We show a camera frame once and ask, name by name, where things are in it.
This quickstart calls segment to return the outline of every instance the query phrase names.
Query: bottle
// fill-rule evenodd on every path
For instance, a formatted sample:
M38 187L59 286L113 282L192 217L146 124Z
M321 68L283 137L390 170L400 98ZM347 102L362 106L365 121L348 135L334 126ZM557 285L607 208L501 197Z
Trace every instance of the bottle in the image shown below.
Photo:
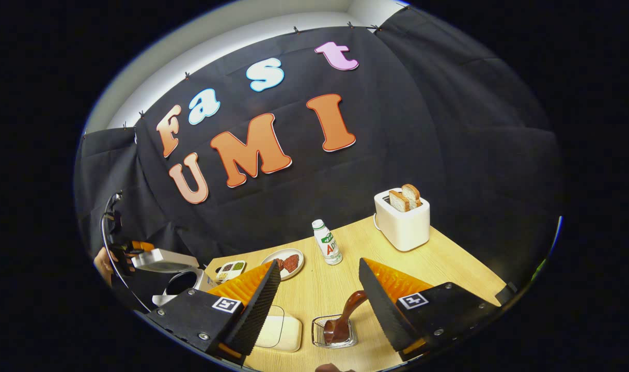
M321 253L324 255L324 261L329 265L337 265L342 260L342 253L338 248L338 242L333 238L333 234L328 230L324 221L316 220L312 223L312 229L314 230L314 239L321 249Z

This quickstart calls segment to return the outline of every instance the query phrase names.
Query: white wall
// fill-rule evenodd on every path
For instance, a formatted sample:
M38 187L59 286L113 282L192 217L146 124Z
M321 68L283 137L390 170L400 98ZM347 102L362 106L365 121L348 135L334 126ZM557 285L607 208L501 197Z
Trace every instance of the white wall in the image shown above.
M86 131L119 128L125 121L132 127L138 112L146 111L179 83L185 71L193 73L247 45L293 32L294 26L308 30L344 26L347 22L359 26L381 24L402 8L391 0L313 3L317 4L308 0L243 0L186 24L142 53L115 78L92 110ZM318 9L335 11L315 11ZM296 10L305 12L289 14Z

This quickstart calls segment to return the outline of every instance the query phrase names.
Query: orange letter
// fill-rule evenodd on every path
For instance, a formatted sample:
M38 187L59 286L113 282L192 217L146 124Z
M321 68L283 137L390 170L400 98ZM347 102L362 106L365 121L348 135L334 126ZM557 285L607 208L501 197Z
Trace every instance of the orange letter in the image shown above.
M209 196L209 188L207 188L207 182L197 166L197 154L194 152L189 153L189 155L184 158L184 165L190 168L197 183L197 191L193 192L186 183L184 175L182 174L181 164L177 164L170 168L168 173L170 174L170 177L175 180L177 189L179 189L179 192L182 193L182 197L184 197L189 203L199 204L206 200Z
M262 172L265 174L291 165L291 158L283 153L275 137L274 120L273 114L262 114L251 120L248 124L247 145L230 132L223 132L211 140L210 145L218 150L227 172L227 186L236 188L246 182L246 176L239 173L237 165L251 177L257 177L258 155L262 157Z
M175 116L179 115L181 112L182 108L178 104L175 104L175 107L168 111L168 115L165 115L159 124L156 125L156 130L161 135L161 141L163 142L164 158L167 158L179 143L179 139L173 137L172 134L179 132L179 122Z
M338 102L342 97L338 94L325 94L310 99L305 105L314 110L319 117L321 129L324 130L324 151L336 151L355 144L355 136L347 131Z

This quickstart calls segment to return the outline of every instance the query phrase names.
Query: foam letter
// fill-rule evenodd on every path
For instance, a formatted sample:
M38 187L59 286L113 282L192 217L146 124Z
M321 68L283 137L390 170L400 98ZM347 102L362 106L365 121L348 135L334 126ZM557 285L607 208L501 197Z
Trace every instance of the foam letter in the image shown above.
M227 186L236 188L246 182L246 176L239 173L237 165L251 177L257 177L258 156L262 157L262 172L271 174L291 165L291 158L285 155L275 137L273 114L257 116L248 124L248 144L239 141L234 134L223 132L211 140L211 147L218 150L227 172Z
M202 172L199 170L199 166L197 165L197 154L194 152L189 153L189 155L184 158L184 165L189 167L191 170L191 173L197 183L197 191L192 191L186 183L184 174L182 174L181 164L176 164L174 167L170 168L168 173L170 174L170 177L175 180L177 189L179 189L182 197L184 197L189 203L199 204L206 200L209 196L209 188L207 187L207 182L204 179L204 176L202 176Z
M314 51L323 53L328 63L338 70L354 70L358 67L358 61L355 59L349 61L349 59L346 59L342 54L342 52L349 52L349 49L345 45L337 46L334 42L329 41Z
M221 108L221 103L216 101L216 91L209 88L196 94L188 107L191 109L188 121L192 125L196 125L207 116L213 116Z
M250 88L255 92L275 87L285 78L285 72L279 69L281 63L278 59L269 58L250 66L246 71L246 77L255 80L250 83Z
M342 113L338 103L342 97L338 94L325 94L310 99L305 104L308 109L314 110L319 118L321 129L324 131L324 151L337 151L355 144L355 136L347 131L347 126L342 120Z
M175 150L179 139L172 136L172 134L179 133L179 121L175 116L182 112L181 106L175 104L175 106L168 111L168 114L159 121L156 125L156 131L161 135L161 142L163 142L163 157L167 158L172 151Z

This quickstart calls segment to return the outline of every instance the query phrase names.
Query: pink letter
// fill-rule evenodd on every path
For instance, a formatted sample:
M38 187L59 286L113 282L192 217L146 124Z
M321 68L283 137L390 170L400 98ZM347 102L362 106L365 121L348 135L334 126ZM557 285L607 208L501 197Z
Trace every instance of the pink letter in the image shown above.
M349 61L342 54L342 52L349 52L349 49L344 45L337 46L334 42L329 41L314 51L323 53L328 63L338 70L354 70L358 67L358 61L355 59Z

